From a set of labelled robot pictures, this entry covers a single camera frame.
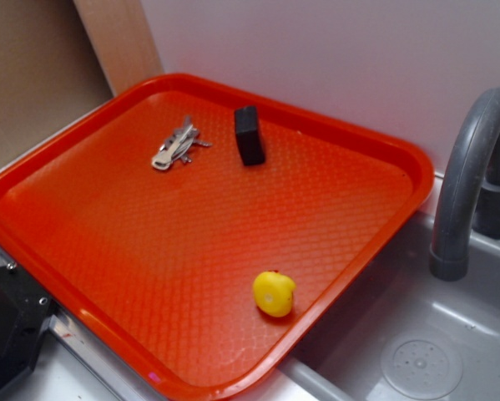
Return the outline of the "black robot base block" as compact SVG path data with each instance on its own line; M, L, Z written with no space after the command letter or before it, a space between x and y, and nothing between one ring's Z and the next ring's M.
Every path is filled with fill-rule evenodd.
M23 267L0 266L0 394L34 371L53 310L50 294Z

